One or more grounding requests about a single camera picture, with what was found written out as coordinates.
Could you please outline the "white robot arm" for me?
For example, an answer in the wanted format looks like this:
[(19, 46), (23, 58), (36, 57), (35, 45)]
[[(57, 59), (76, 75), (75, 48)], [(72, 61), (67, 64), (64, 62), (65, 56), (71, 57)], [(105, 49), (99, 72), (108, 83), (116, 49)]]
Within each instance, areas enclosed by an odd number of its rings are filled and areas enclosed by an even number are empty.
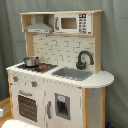
[(37, 127), (20, 120), (9, 119), (1, 126), (1, 128), (37, 128)]

